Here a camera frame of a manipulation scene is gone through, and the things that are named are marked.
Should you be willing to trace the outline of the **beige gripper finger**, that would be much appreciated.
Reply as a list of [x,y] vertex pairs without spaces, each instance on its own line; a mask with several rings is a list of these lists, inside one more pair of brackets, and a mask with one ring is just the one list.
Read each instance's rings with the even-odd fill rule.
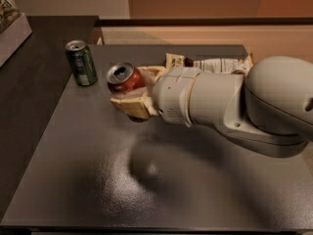
[[139,67],[138,70],[142,75],[149,92],[153,91],[157,80],[167,72],[167,69],[163,66]]
[[155,102],[147,87],[125,94],[111,94],[110,101],[117,110],[133,118],[149,119],[158,116]]

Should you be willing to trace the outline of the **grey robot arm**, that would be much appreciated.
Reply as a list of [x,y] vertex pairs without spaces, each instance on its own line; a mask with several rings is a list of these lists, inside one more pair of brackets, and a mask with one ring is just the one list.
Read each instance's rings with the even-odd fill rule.
[[313,141],[313,64],[276,56],[249,71],[117,64],[107,73],[114,107],[134,120],[211,127],[229,141],[277,158]]

